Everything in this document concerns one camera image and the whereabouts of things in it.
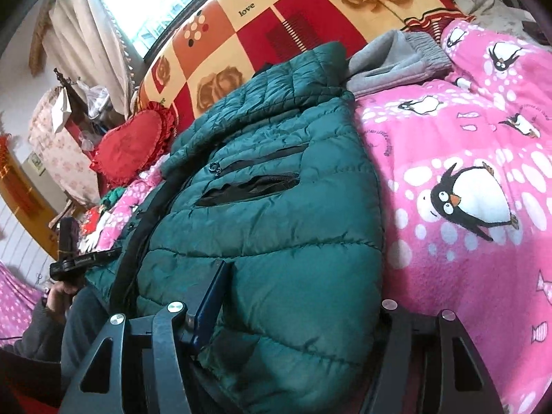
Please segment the person's left forearm grey sleeve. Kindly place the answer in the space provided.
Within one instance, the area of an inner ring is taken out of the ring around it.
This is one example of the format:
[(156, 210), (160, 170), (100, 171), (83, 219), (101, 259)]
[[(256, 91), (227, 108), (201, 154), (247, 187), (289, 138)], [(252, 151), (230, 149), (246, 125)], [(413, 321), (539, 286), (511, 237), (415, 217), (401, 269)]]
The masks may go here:
[(53, 312), (47, 308), (47, 300), (42, 298), (34, 307), (29, 326), (13, 344), (1, 347), (25, 359), (59, 363), (62, 354), (62, 339), (65, 325), (54, 319)]

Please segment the person's left hand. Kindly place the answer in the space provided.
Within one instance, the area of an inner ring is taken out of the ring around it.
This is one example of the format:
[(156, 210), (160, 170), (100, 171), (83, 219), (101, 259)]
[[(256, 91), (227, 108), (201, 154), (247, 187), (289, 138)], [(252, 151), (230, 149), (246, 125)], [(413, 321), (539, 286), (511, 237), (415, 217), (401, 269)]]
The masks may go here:
[(58, 281), (51, 286), (45, 307), (50, 316), (57, 321), (57, 323), (66, 323), (67, 310), (71, 307), (72, 300), (79, 291), (79, 285), (64, 281)]

